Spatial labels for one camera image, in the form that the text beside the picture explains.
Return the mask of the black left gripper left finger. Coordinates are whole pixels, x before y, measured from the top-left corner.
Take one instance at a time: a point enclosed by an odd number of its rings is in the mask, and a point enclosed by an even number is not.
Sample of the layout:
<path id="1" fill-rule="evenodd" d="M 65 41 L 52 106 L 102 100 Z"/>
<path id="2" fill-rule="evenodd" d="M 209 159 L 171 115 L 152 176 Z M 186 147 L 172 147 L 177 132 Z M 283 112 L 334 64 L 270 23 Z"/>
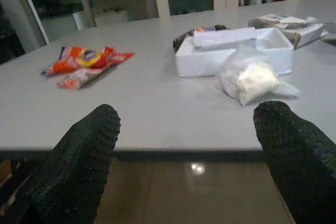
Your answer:
<path id="1" fill-rule="evenodd" d="M 120 133 L 108 104 L 70 127 L 26 186 L 37 223 L 93 223 Z"/>

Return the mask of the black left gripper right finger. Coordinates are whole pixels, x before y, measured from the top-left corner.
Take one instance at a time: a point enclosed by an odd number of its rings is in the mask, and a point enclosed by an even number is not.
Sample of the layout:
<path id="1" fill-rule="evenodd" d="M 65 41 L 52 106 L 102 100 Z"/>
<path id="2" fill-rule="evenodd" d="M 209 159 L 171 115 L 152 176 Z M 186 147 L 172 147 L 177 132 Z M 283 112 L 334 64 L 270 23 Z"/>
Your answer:
<path id="1" fill-rule="evenodd" d="M 335 223 L 335 143 L 280 101 L 260 103 L 254 125 L 271 176 L 296 223 Z"/>

